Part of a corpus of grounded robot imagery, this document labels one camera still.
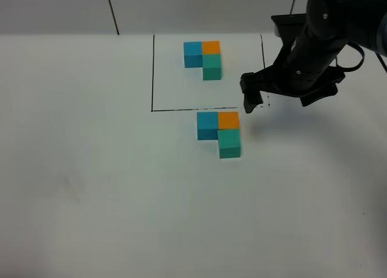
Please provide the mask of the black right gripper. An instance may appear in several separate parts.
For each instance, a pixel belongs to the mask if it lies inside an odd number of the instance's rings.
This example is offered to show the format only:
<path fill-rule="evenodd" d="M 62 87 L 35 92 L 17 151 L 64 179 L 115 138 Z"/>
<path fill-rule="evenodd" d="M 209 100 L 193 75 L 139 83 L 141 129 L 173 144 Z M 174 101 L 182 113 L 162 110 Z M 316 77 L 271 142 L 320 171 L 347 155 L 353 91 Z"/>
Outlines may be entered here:
<path fill-rule="evenodd" d="M 263 104 L 262 92 L 298 98 L 303 107 L 336 95 L 345 70 L 330 63 L 344 46 L 344 40 L 294 40 L 283 45 L 273 65 L 241 76 L 246 114 Z"/>

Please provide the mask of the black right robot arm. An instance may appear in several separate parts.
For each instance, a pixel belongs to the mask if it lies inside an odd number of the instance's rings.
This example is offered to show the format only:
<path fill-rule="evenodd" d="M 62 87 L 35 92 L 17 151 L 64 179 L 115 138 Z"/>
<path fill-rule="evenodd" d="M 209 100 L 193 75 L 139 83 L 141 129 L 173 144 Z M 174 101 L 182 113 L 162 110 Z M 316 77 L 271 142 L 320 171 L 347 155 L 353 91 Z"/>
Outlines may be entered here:
<path fill-rule="evenodd" d="M 347 68 L 331 66 L 345 46 L 386 55 L 386 0 L 308 0 L 306 12 L 271 17 L 283 46 L 273 65 L 244 73 L 244 109 L 263 103 L 262 92 L 299 98 L 306 107 L 337 94 Z"/>

